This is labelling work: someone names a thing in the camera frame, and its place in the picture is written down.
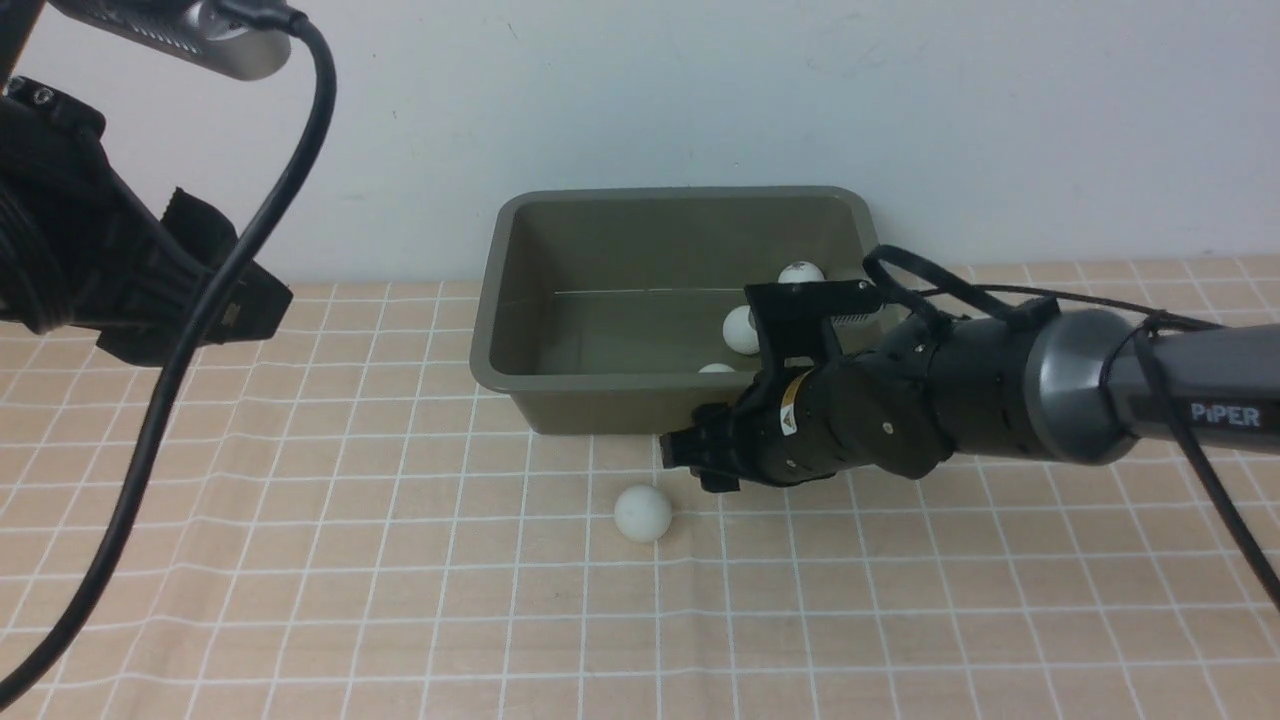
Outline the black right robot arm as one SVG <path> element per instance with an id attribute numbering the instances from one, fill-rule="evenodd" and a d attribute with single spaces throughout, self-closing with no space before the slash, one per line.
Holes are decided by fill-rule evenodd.
<path id="1" fill-rule="evenodd" d="M 1152 334 L 1115 313 L 1012 329 L 909 318 L 877 345 L 760 372 L 731 405 L 660 437 L 666 468 L 712 493 L 788 488 L 854 468 L 920 479 L 956 454 L 1100 466 L 1139 439 L 1277 452 L 1277 327 Z"/>

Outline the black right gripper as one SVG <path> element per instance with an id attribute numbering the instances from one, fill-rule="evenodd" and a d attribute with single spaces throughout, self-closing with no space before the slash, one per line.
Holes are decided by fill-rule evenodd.
<path id="1" fill-rule="evenodd" d="M 716 428 L 659 437 L 664 469 L 698 471 L 712 495 L 742 482 L 790 488 L 873 466 L 920 479 L 957 452 L 928 386 L 940 333 L 909 318 L 877 345 L 817 364 L 762 366 L 748 392 L 716 407 Z"/>

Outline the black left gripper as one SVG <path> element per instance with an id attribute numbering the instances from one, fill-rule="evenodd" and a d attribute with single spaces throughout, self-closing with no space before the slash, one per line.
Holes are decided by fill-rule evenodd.
<path id="1" fill-rule="evenodd" d="M 97 333 L 134 366 L 161 366 L 204 284 L 238 241 L 215 206 L 174 188 L 161 217 L 114 172 L 105 119 L 38 81 L 3 92 L 3 320 L 35 334 Z M 291 288 L 251 261 L 225 292 L 205 345 L 273 338 Z"/>

